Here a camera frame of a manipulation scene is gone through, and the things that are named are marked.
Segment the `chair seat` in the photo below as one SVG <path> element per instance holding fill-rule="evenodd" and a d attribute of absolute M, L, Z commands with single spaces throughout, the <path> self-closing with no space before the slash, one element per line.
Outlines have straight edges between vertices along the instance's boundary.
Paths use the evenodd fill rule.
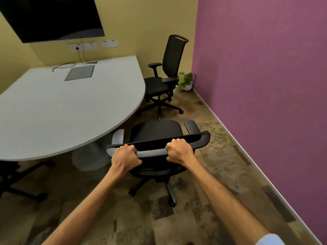
<path fill-rule="evenodd" d="M 141 142 L 183 136 L 182 128 L 177 121 L 161 120 L 140 123 L 130 133 L 130 142 Z"/>
<path fill-rule="evenodd" d="M 144 79 L 146 96 L 159 96 L 169 91 L 168 84 L 163 83 L 161 79 L 161 77 L 148 77 Z"/>

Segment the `white plant pot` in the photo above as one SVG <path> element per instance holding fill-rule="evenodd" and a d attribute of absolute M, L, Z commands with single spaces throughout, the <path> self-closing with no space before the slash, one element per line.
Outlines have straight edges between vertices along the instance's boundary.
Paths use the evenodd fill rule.
<path fill-rule="evenodd" d="M 183 90 L 190 91 L 192 89 L 192 83 L 190 85 L 186 85 L 186 87 L 183 87 Z"/>

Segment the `mesh chair back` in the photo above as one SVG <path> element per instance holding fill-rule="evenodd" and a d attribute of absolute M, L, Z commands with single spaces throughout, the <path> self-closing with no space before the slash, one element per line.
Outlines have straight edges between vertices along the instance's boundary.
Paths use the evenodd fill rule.
<path fill-rule="evenodd" d="M 179 35 L 170 35 L 162 61 L 162 69 L 168 77 L 177 77 L 183 50 L 187 38 Z"/>

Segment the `black office chair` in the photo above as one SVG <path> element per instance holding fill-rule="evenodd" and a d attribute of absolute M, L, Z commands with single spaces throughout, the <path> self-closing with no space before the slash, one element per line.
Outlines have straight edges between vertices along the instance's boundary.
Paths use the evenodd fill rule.
<path fill-rule="evenodd" d="M 176 198 L 169 184 L 169 179 L 171 176 L 185 171 L 186 168 L 166 161 L 168 156 L 167 143 L 171 142 L 173 138 L 183 138 L 191 145 L 193 152 L 195 152 L 196 149 L 206 146 L 210 141 L 210 133 L 208 131 L 201 132 L 193 120 L 186 121 L 184 124 L 189 135 L 183 135 L 181 126 L 173 120 L 150 121 L 137 124 L 132 128 L 130 143 L 128 144 L 133 144 L 136 147 L 136 155 L 142 160 L 140 166 L 130 171 L 133 176 L 142 178 L 142 181 L 129 191 L 132 197 L 149 179 L 154 179 L 157 183 L 165 182 L 170 194 L 168 204 L 175 207 Z M 114 144 L 114 140 L 116 142 L 120 140 L 121 144 Z M 113 144 L 108 145 L 106 148 L 109 156 L 113 156 L 115 148 L 124 145 L 122 141 L 123 137 L 120 137 L 120 139 L 113 138 Z"/>
<path fill-rule="evenodd" d="M 34 199 L 37 202 L 42 202 L 47 198 L 46 193 L 41 193 L 37 196 L 31 195 L 29 193 L 23 192 L 16 188 L 11 187 L 12 184 L 21 180 L 29 173 L 33 172 L 35 169 L 45 165 L 46 167 L 53 166 L 53 161 L 47 162 L 39 162 L 38 164 L 26 169 L 23 172 L 18 172 L 17 169 L 19 168 L 18 162 L 7 162 L 7 161 L 0 161 L 0 197 L 4 192 L 10 192 L 13 194 L 21 195 L 24 197 L 28 197 Z"/>
<path fill-rule="evenodd" d="M 165 101 L 171 101 L 173 96 L 173 90 L 178 85 L 178 68 L 180 66 L 183 50 L 185 44 L 188 42 L 187 38 L 179 35 L 170 35 L 168 38 L 165 54 L 163 56 L 162 63 L 148 64 L 154 71 L 154 77 L 145 78 L 145 101 L 153 101 L 153 104 L 148 105 L 136 112 L 136 115 L 140 115 L 142 111 L 148 110 L 152 107 L 158 107 L 158 119 L 161 119 L 161 107 L 169 107 L 179 110 L 182 114 L 184 111 L 173 105 L 165 103 Z M 168 78 L 158 77 L 157 67 L 162 66 L 163 71 Z M 160 99 L 160 96 L 167 94 L 168 97 Z"/>

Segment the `wall-mounted tv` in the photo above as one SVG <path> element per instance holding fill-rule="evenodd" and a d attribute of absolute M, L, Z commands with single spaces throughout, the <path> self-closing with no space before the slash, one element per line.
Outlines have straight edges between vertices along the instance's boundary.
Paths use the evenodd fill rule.
<path fill-rule="evenodd" d="M 0 0 L 0 11 L 23 43 L 104 36 L 94 0 Z"/>

